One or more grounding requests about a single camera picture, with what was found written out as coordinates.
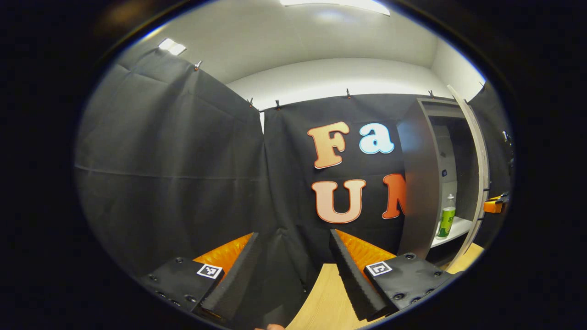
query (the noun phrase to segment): black curtain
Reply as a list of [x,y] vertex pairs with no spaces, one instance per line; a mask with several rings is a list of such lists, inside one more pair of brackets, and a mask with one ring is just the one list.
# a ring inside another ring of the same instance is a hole
[[159,49],[120,58],[87,104],[75,171],[90,226],[129,274],[256,231],[263,252],[228,326],[286,324],[303,303],[274,217],[259,113],[193,64]]
[[[397,252],[404,215],[382,218],[387,208],[387,186],[383,178],[394,173],[405,176],[396,125],[415,100],[415,95],[357,95],[351,99],[340,96],[265,111],[265,149],[276,216],[292,262],[308,288],[313,285],[323,263],[334,263],[328,249],[331,228]],[[316,149],[308,130],[337,122],[345,122],[350,128],[348,134],[343,134],[345,150],[335,151],[343,160],[336,166],[316,169]],[[359,129],[368,123],[387,127],[395,144],[391,153],[366,154],[360,150],[359,141],[363,136]],[[320,219],[311,185],[317,181],[336,182],[335,210],[346,212],[349,192],[343,183],[351,179],[366,181],[360,216],[346,224],[332,224]]]

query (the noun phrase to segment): wooden floor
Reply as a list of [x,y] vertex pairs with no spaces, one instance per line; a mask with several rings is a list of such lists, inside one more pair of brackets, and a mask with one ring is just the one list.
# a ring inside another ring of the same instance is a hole
[[[467,269],[482,252],[483,248],[479,245],[471,244],[467,252],[446,271],[455,274]],[[354,330],[376,321],[357,319],[336,264],[324,264],[306,302],[286,329]]]

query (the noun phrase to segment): white shelf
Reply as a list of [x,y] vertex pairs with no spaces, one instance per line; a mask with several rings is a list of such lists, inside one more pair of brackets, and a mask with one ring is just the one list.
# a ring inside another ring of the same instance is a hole
[[432,245],[430,246],[431,248],[433,247],[437,247],[441,244],[444,244],[446,242],[450,242],[453,239],[467,234],[469,232],[469,230],[471,229],[471,226],[473,225],[472,221],[463,219],[463,218],[459,218],[459,217],[454,217],[453,219],[453,226],[450,228],[450,233],[448,234],[448,236],[446,238],[438,238],[438,236],[436,236],[436,234],[438,234],[438,228],[440,227],[440,221],[438,222],[438,226],[436,227],[436,231],[434,232],[434,239],[432,240]]

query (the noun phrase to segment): orange object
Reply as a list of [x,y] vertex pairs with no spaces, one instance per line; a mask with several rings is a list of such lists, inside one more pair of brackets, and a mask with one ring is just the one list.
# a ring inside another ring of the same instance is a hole
[[488,213],[500,213],[503,205],[500,201],[489,200],[483,204],[483,210]]
[[224,277],[226,277],[226,274],[228,274],[230,271],[230,268],[232,268],[232,265],[234,265],[234,262],[237,260],[238,256],[241,254],[242,249],[245,248],[245,245],[252,236],[253,233],[239,237],[236,240],[221,245],[210,252],[204,253],[203,255],[194,259],[194,261],[201,262],[202,264],[222,267],[224,269],[224,276],[220,280],[220,282],[222,282]]
[[382,248],[378,248],[371,243],[365,242],[360,238],[356,238],[355,236],[349,235],[338,229],[335,230],[336,233],[338,233],[338,235],[340,236],[340,239],[344,243],[350,256],[353,258],[355,265],[359,267],[359,270],[367,279],[368,283],[371,283],[371,281],[368,279],[367,275],[365,275],[365,272],[363,271],[365,269],[365,266],[396,257],[396,255],[391,254]]
[[406,213],[406,181],[401,174],[390,174],[383,178],[387,186],[387,209],[382,214],[384,219],[393,219],[400,216],[400,208]]

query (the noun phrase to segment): spray bottle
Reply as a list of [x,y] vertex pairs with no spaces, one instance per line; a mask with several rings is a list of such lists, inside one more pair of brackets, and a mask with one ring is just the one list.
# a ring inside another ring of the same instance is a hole
[[453,226],[454,213],[457,209],[454,206],[453,194],[448,194],[447,200],[447,207],[442,209],[442,219],[440,220],[440,227],[437,234],[439,238],[446,238],[450,233],[450,227]]

